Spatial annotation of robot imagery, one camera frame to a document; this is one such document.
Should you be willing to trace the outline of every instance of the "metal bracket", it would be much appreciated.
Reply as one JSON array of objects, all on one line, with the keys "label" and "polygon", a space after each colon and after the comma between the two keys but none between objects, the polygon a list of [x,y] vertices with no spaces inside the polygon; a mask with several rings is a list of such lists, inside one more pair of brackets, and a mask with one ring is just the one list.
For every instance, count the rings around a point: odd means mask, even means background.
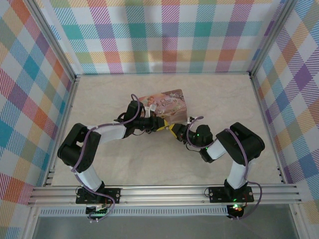
[{"label": "metal bracket", "polygon": [[[83,188],[79,188],[77,191],[77,198],[75,200],[75,204],[110,204],[112,203],[112,200],[104,197],[95,197],[91,193],[89,193],[87,190]],[[115,203],[120,203],[120,197],[121,197],[121,189],[120,188],[104,188],[103,194],[106,194],[112,198],[114,198]]]},{"label": "metal bracket", "polygon": [[209,187],[208,193],[210,203],[245,203],[246,201],[248,203],[252,203],[254,201],[254,195],[251,187],[246,187],[243,194],[234,198],[232,201],[226,195],[224,187]]},{"label": "metal bracket", "polygon": [[[224,185],[183,185],[183,186],[108,186],[121,188],[118,208],[127,206],[205,206],[211,204],[204,191],[209,187]],[[262,184],[261,204],[301,203],[301,196],[295,184]],[[258,186],[251,185],[256,198],[260,195]],[[35,187],[29,200],[30,207],[70,207],[75,204],[76,186]],[[217,202],[215,205],[229,205]]]}]

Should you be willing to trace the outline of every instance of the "beige floor surface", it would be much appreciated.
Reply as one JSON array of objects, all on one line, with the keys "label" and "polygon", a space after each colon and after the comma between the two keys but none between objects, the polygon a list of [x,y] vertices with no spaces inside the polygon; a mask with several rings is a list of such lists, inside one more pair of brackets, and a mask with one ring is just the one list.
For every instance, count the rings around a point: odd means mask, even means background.
[{"label": "beige floor surface", "polygon": [[[216,135],[235,122],[258,134],[266,149],[256,160],[249,179],[280,183],[275,156],[263,125],[247,75],[99,75],[83,76],[67,126],[80,122],[97,125],[111,122],[126,111],[134,93],[138,97],[182,89],[188,116],[204,116]],[[208,164],[188,151],[167,130],[115,140],[99,146],[94,167],[106,185],[222,184],[232,159],[224,155]],[[52,185],[78,185],[70,168],[58,159]]]}]

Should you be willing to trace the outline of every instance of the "black mounting bracket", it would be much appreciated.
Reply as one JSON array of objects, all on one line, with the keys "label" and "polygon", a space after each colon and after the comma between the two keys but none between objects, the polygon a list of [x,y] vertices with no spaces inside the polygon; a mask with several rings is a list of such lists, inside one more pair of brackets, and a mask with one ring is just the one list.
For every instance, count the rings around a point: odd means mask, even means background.
[{"label": "black mounting bracket", "polygon": [[254,201],[254,195],[251,187],[245,187],[245,190],[241,195],[238,195],[232,199],[225,192],[225,187],[209,187],[208,188],[209,202],[210,203],[252,203]]},{"label": "black mounting bracket", "polygon": [[[108,195],[115,200],[115,204],[120,202],[121,189],[120,188],[104,188],[101,192],[102,194]],[[76,192],[75,204],[111,204],[112,200],[102,196],[97,197],[95,194],[88,192],[86,189],[79,188]]]}]

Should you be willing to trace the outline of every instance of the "colorful plaid pattern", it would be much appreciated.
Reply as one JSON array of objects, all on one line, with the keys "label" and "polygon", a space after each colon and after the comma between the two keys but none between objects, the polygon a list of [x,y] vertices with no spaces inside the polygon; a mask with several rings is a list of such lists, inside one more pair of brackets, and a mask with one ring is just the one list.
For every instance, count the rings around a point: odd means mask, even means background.
[{"label": "colorful plaid pattern", "polygon": [[118,74],[247,71],[285,0],[51,0],[53,12],[37,1],[80,74]]},{"label": "colorful plaid pattern", "polygon": [[0,238],[15,239],[41,186],[71,81],[22,0],[0,1]]},{"label": "colorful plaid pattern", "polygon": [[255,83],[289,183],[319,238],[319,0],[299,0]]},{"label": "colorful plaid pattern", "polygon": [[254,67],[254,65],[256,63],[256,60],[259,57],[260,51],[263,49],[263,47],[264,47],[264,45],[266,43],[266,40],[268,39],[269,33],[271,32],[271,30],[275,26],[275,22],[278,19],[278,17],[280,16],[280,13],[281,13],[285,3],[286,3],[286,0],[281,0],[280,1],[280,3],[279,3],[279,5],[278,5],[278,7],[277,7],[277,9],[276,9],[276,11],[275,11],[275,13],[273,15],[273,18],[271,19],[271,21],[270,21],[270,23],[269,23],[269,25],[267,27],[267,30],[265,31],[264,36],[263,36],[263,38],[262,38],[262,40],[261,40],[261,42],[260,42],[260,44],[258,46],[258,49],[257,49],[257,51],[254,54],[254,57],[253,57],[250,65],[249,65],[248,71],[251,71],[253,69],[253,67]]}]

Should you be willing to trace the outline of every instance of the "black cable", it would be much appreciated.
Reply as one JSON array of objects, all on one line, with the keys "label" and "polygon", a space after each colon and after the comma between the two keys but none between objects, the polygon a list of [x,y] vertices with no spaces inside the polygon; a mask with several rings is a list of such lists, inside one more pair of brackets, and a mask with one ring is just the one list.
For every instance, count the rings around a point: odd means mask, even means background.
[{"label": "black cable", "polygon": [[135,135],[135,136],[140,136],[140,135],[142,135],[143,133],[145,133],[145,130],[144,130],[142,133],[140,133],[140,134],[134,134],[134,133],[133,133],[133,135]]},{"label": "black cable", "polygon": [[143,118],[145,118],[145,116],[146,116],[146,110],[145,110],[145,107],[143,106],[143,111],[144,111],[144,117]]},{"label": "black cable", "polygon": [[153,125],[153,127],[148,131],[148,134],[151,134],[154,129],[155,129],[155,126]]},{"label": "black cable", "polygon": [[81,186],[78,186],[76,189],[75,189],[75,194],[76,194],[76,196],[80,196],[79,194],[78,194],[78,189],[79,188],[82,188]]},{"label": "black cable", "polygon": [[186,143],[186,144],[185,144],[185,146],[186,146],[186,148],[187,148],[189,151],[193,151],[193,152],[197,152],[197,153],[199,153],[199,151],[189,149],[189,148],[187,147],[187,145],[188,145],[188,144],[189,144],[189,143]]},{"label": "black cable", "polygon": [[208,188],[205,189],[204,195],[205,195],[205,197],[208,197],[208,198],[209,198],[209,195],[206,195],[206,190],[207,190],[207,189],[208,189]]},{"label": "black cable", "polygon": [[122,118],[123,115],[125,115],[125,112],[124,112],[124,113],[121,113],[121,114],[119,115],[118,120],[119,120],[120,118]]}]

